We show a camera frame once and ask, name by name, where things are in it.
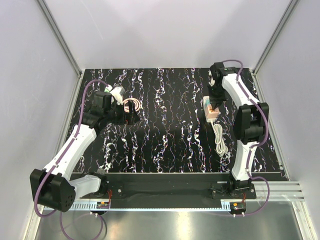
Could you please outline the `light blue plug adapter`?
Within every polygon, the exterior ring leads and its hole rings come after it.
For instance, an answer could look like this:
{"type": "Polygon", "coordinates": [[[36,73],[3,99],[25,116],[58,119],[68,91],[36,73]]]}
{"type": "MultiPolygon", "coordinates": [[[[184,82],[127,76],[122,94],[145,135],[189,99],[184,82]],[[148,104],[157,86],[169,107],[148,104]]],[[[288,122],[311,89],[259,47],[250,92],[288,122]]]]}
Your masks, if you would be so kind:
{"type": "Polygon", "coordinates": [[[203,107],[204,107],[204,108],[207,108],[208,105],[211,104],[209,98],[203,99],[203,100],[202,100],[202,103],[203,103],[203,107]]]}

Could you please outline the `white power strip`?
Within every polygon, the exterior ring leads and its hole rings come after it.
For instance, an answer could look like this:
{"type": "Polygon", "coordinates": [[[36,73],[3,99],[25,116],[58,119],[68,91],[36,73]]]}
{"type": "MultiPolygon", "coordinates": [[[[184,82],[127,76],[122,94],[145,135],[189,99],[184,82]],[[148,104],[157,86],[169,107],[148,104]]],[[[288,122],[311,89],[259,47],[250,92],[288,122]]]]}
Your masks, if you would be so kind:
{"type": "Polygon", "coordinates": [[[220,114],[219,108],[212,107],[209,96],[204,96],[202,98],[202,104],[203,104],[203,110],[204,110],[206,122],[214,123],[220,114]]]}

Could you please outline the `beige cube adapter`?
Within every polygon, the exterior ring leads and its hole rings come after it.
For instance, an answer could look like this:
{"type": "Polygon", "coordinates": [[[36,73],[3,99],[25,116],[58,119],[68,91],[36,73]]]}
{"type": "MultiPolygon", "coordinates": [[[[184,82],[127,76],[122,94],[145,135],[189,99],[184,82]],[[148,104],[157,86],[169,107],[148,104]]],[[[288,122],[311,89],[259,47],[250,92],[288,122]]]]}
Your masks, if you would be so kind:
{"type": "Polygon", "coordinates": [[[205,117],[208,122],[215,121],[220,114],[219,108],[213,108],[212,105],[208,105],[205,109],[205,117]]]}

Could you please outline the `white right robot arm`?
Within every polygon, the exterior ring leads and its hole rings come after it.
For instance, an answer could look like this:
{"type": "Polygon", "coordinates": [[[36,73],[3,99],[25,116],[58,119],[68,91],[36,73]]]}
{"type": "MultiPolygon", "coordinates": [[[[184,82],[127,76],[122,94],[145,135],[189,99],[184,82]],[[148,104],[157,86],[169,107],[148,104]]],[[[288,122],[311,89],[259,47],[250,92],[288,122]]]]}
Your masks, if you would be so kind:
{"type": "Polygon", "coordinates": [[[255,98],[241,80],[241,69],[226,67],[223,61],[209,68],[208,97],[215,111],[230,96],[237,113],[233,134],[237,149],[233,168],[222,193],[232,198],[242,198],[251,190],[252,165],[257,147],[263,145],[269,135],[269,105],[255,98]]]}

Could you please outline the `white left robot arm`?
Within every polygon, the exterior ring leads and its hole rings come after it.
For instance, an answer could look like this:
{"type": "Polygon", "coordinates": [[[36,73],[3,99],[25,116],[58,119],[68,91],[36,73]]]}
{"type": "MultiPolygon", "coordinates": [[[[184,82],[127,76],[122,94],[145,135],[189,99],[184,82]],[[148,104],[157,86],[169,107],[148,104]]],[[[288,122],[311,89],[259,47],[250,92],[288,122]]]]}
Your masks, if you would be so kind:
{"type": "Polygon", "coordinates": [[[91,105],[81,107],[79,123],[57,155],[43,168],[30,174],[34,209],[42,205],[67,212],[74,201],[89,194],[103,198],[110,191],[105,175],[87,173],[75,180],[71,175],[81,156],[107,125],[134,125],[140,121],[141,102],[124,99],[120,87],[111,92],[98,91],[91,105]]]}

